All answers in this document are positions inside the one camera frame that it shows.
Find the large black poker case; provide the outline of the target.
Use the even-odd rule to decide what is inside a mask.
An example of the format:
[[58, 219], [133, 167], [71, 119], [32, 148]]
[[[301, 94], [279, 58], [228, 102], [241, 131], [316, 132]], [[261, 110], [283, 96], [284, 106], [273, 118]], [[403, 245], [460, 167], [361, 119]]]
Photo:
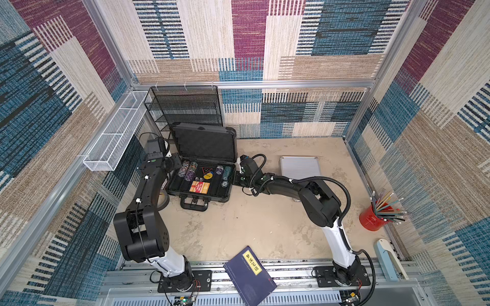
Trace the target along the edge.
[[[214, 201], [226, 203], [231, 194], [232, 181], [237, 162], [237, 133], [232, 127], [209, 126], [175, 122], [170, 125], [170, 134], [174, 140], [181, 163], [185, 160], [197, 162], [198, 168], [193, 181], [209, 182], [208, 194], [191, 193], [193, 181], [187, 182], [177, 176], [175, 170], [167, 186], [169, 195], [180, 199], [180, 206], [185, 210], [204, 212]], [[229, 185], [221, 187], [224, 168], [232, 167]], [[213, 178], [205, 180], [202, 167], [213, 168]]]

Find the small silver aluminium case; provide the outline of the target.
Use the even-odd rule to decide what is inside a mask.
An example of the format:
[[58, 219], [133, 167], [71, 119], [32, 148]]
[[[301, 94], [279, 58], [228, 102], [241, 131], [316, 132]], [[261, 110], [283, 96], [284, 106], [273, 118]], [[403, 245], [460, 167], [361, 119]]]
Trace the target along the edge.
[[290, 179], [321, 176], [319, 159], [314, 156], [282, 156], [279, 164], [282, 176]]

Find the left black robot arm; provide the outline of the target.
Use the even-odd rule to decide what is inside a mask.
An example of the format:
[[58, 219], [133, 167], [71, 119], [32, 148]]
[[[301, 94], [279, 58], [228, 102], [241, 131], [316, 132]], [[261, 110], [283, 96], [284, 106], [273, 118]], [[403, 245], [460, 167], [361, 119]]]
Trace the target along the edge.
[[170, 155], [170, 146], [161, 136], [149, 140], [146, 150], [135, 196], [113, 220], [122, 255], [128, 261], [150, 264], [172, 281], [192, 281], [188, 260], [170, 246], [168, 229], [160, 215], [163, 207], [158, 206], [163, 183], [181, 166], [180, 160]]

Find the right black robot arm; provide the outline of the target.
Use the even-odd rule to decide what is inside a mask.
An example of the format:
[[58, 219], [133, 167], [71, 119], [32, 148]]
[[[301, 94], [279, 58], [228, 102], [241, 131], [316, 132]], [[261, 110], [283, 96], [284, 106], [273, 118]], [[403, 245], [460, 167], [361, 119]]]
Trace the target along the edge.
[[248, 188], [254, 197], [281, 195], [301, 202], [309, 220], [322, 229], [327, 239], [333, 255], [336, 283], [340, 286], [375, 285], [375, 276], [367, 275], [359, 255], [364, 254], [370, 266], [373, 265], [372, 259], [364, 250], [353, 250], [345, 233], [343, 219], [352, 200], [342, 183], [323, 176], [292, 179], [264, 173], [262, 168], [267, 159], [263, 154], [242, 155], [239, 160], [240, 171], [234, 181], [236, 186]]

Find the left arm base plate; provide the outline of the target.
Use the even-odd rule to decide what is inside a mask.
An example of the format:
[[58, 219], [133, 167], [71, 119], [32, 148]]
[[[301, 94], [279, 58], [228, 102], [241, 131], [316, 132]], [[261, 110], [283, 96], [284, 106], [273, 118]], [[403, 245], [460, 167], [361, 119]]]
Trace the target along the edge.
[[207, 292], [211, 290], [213, 272], [211, 270], [193, 271], [192, 284], [177, 284], [176, 280], [170, 280], [168, 277], [160, 277], [158, 282], [158, 293], [196, 293]]

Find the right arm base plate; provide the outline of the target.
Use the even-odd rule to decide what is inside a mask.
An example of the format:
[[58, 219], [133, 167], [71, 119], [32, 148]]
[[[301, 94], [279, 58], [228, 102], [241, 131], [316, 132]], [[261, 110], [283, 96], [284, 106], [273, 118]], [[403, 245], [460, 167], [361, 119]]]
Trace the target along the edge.
[[333, 288], [340, 286], [362, 287], [371, 286], [371, 279], [364, 266], [354, 269], [345, 269], [341, 266], [317, 266], [312, 271], [319, 288]]

